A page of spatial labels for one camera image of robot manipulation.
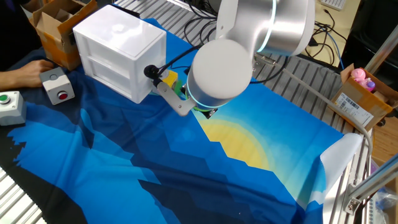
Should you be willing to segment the bare person hand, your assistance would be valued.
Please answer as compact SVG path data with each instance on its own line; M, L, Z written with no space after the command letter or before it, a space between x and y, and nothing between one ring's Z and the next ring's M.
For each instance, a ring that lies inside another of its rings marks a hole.
M36 88L42 86L40 74L54 68L52 62L35 60L15 70L14 86L16 88Z

